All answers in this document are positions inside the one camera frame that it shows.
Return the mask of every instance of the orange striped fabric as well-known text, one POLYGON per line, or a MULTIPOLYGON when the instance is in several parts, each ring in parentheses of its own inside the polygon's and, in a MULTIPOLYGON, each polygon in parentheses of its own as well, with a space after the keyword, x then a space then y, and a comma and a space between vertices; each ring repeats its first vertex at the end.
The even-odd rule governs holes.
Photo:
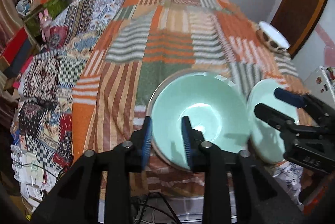
POLYGON ((161 13, 162 13, 163 7, 162 6, 157 6, 155 13, 153 15, 151 25, 150 25, 150 31, 156 30, 158 28, 158 24, 161 18, 161 13))
POLYGON ((80 79, 72 89, 72 139, 74 161, 76 161, 81 156, 83 150, 88 147, 90 138, 93 138, 89 129, 95 110, 100 76, 104 65, 104 57, 107 48, 109 47, 113 36, 117 34, 121 23, 122 21, 112 21, 102 33, 87 61, 80 79))
POLYGON ((105 65, 93 124, 98 152, 111 150, 130 138, 136 95, 134 88, 140 68, 141 62, 105 65))
POLYGON ((192 39, 189 35, 152 32, 144 51, 144 62, 190 63, 195 62, 192 39))

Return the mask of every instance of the red fabric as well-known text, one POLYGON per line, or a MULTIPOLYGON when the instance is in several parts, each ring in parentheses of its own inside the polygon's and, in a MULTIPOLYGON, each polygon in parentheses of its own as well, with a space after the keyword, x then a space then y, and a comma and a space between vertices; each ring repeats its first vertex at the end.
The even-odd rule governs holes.
POLYGON ((66 26, 51 27, 48 49, 53 50, 63 47, 68 29, 66 26))
POLYGON ((61 167, 66 167, 70 166, 72 159, 70 161, 67 161, 62 157, 60 154, 61 153, 66 153, 72 155, 72 142, 70 144, 70 147, 68 146, 69 144, 62 144, 65 138, 65 133, 72 131, 72 114, 65 113, 61 116, 60 118, 60 141, 59 141, 59 148, 57 152, 52 156, 52 159, 55 163, 58 163, 61 167))
POLYGON ((25 42, 25 40, 28 38, 28 35, 25 31, 24 28, 21 28, 16 35, 14 36, 14 38, 12 38, 6 48, 2 51, 1 55, 3 58, 5 58, 5 60, 7 61, 7 63, 9 65, 11 65, 11 63, 13 62, 16 54, 19 52, 21 46, 23 45, 23 43, 25 42))

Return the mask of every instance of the mint green bowl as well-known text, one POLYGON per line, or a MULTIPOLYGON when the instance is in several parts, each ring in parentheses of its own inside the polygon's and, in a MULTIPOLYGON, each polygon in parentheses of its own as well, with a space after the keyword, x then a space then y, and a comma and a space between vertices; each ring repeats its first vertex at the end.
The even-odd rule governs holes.
POLYGON ((257 83, 249 95, 247 110, 251 125, 251 144, 258 156, 266 163, 277 164, 284 160, 285 144, 280 137, 280 131, 274 129, 266 122, 258 119, 255 115, 255 106, 263 103, 269 107, 292 117, 299 123, 299 116, 296 107, 277 99, 274 96, 274 90, 284 89, 273 79, 261 80, 257 83))
POLYGON ((222 150, 238 153, 246 148, 250 134, 244 98, 233 82, 214 72, 182 70, 168 77, 150 99, 147 115, 152 118, 154 150, 183 170, 190 170, 181 133, 183 116, 222 150))

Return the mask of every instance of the white bowl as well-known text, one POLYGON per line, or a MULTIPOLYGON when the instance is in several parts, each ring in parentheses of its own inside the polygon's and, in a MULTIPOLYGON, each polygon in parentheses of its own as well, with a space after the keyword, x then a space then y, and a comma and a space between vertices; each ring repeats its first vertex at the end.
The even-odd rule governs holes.
POLYGON ((284 49, 288 49, 290 47, 290 44, 286 40, 286 38, 272 25, 268 24, 267 22, 261 21, 259 22, 259 27, 280 47, 284 49))

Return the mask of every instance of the patterned blanket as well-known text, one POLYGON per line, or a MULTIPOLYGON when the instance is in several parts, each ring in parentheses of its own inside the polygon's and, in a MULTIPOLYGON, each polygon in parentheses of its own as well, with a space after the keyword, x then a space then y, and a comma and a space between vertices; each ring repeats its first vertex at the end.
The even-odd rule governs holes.
MULTIPOLYGON (((157 86, 181 69, 216 71, 245 97, 265 78, 305 93, 289 54, 271 52, 257 29, 228 0, 125 0, 72 89, 74 160, 87 149, 113 149, 140 129, 157 86)), ((299 116, 310 123, 304 112, 299 116)), ((154 151, 146 171, 130 175, 134 195, 202 195, 204 184, 204 174, 176 170, 154 151)))
POLYGON ((28 59, 11 132, 44 166, 72 163, 72 89, 124 0, 77 0, 53 22, 47 52, 28 59))

